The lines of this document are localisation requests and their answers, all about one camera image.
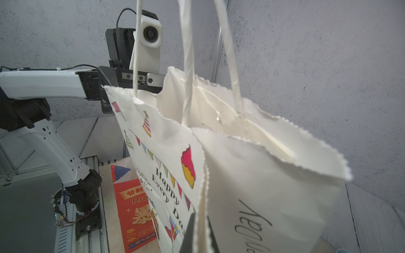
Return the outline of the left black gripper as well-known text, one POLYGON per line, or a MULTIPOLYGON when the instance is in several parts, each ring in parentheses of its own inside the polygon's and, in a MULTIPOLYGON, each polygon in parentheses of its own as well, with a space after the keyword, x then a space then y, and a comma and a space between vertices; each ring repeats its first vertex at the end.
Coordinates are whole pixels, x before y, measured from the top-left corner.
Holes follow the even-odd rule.
MULTIPOLYGON (((101 108, 104 114, 113 114, 113 109, 111 108, 110 101, 104 87, 115 86, 131 89, 134 77, 133 71, 130 69, 109 66, 98 67, 101 108)), ((163 88, 164 78, 164 74, 139 71, 138 75, 136 76, 138 89, 157 94, 163 88)))

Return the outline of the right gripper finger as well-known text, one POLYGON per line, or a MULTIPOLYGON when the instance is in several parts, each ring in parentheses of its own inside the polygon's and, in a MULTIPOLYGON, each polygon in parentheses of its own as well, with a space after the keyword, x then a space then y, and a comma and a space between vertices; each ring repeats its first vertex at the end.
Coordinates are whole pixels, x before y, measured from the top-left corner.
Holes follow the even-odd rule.
MULTIPOLYGON (((193 241, 193 237, 194 237, 194 231, 193 231, 193 229, 194 229, 194 221, 195 221, 195 214, 192 214, 190 216, 189 223, 188 223, 188 226, 187 226, 187 230, 186 230, 183 242, 181 244, 180 253, 191 253, 192 252, 192 249, 193 249, 192 241, 193 241)), ((211 230, 211 233, 210 233, 210 236, 209 236, 210 239, 211 239, 211 247, 212 247, 214 253, 220 253, 220 251, 218 249, 217 242, 216 242, 215 235, 214 235, 214 233, 212 231, 210 220, 208 220, 208 225, 209 225, 209 228, 211 230)))

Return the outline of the white happy every day bag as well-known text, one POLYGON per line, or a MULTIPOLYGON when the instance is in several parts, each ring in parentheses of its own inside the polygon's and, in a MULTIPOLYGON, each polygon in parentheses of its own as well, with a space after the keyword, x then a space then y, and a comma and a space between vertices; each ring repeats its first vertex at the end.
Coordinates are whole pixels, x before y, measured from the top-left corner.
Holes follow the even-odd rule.
POLYGON ((226 5, 216 1, 231 79, 195 74, 192 3, 179 1, 184 69, 158 94, 105 86, 142 187, 161 252, 179 253, 195 214, 191 253, 309 253, 352 173, 344 156, 244 98, 226 5))

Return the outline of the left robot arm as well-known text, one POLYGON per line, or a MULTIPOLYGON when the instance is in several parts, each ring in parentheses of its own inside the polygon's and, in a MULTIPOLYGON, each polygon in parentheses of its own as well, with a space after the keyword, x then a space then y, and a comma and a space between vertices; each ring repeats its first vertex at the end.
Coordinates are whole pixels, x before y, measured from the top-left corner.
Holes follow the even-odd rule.
POLYGON ((145 41, 144 55, 137 74, 130 70, 135 36, 132 28, 106 31, 109 66, 81 64, 67 69, 34 70, 1 68, 1 128, 31 145, 51 165, 63 183, 77 212, 87 215, 99 205, 100 175, 82 164, 57 133, 51 120, 49 98, 80 98, 100 101, 104 113, 118 111, 110 102, 105 86, 131 88, 134 81, 141 90, 158 93, 163 87, 160 74, 162 28, 147 25, 140 30, 145 41))

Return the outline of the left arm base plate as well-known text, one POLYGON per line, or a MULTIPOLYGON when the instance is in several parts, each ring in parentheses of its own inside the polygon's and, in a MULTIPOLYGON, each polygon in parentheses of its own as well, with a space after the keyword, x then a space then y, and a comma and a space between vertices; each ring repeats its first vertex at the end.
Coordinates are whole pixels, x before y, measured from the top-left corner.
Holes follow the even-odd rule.
POLYGON ((87 235, 95 230, 102 228, 102 220, 100 215, 100 207, 89 213, 86 217, 81 217, 75 224, 76 237, 79 238, 87 235))

